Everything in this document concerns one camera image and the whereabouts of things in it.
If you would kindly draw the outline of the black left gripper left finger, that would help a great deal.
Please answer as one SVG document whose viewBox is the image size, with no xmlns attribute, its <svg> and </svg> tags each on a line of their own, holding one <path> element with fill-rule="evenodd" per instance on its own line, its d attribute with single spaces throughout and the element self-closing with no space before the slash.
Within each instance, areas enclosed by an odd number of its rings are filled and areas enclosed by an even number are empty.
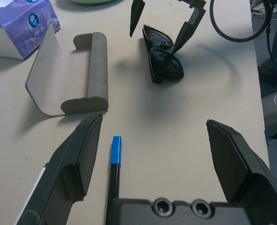
<svg viewBox="0 0 277 225">
<path fill-rule="evenodd" d="M 88 193 L 102 115 L 82 120 L 42 168 L 16 225 L 65 225 L 74 203 Z"/>
</svg>

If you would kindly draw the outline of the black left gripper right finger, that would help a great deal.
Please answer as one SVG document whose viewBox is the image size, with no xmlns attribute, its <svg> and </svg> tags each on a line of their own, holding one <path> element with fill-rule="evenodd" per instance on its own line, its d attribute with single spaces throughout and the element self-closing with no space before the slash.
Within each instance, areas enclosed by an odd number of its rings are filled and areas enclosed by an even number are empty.
<svg viewBox="0 0 277 225">
<path fill-rule="evenodd" d="M 277 225 L 277 179 L 233 128 L 206 122 L 215 172 L 228 203 L 246 210 L 254 225 Z"/>
</svg>

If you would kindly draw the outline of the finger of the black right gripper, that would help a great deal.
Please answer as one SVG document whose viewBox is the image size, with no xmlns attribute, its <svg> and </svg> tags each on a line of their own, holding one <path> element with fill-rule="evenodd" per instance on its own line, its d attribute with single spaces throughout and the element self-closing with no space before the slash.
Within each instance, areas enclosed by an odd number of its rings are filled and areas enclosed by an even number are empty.
<svg viewBox="0 0 277 225">
<path fill-rule="evenodd" d="M 145 2 L 143 0 L 133 0 L 132 2 L 131 20 L 130 20 L 130 37 L 132 37 L 134 30 L 139 22 L 144 6 L 145 6 Z"/>
<path fill-rule="evenodd" d="M 193 9 L 193 13 L 190 19 L 184 22 L 172 49 L 172 53 L 175 54 L 179 51 L 186 42 L 193 36 L 199 23 L 201 22 L 206 10 L 204 6 L 206 2 L 204 0 L 184 0 L 185 3 Z"/>
</svg>

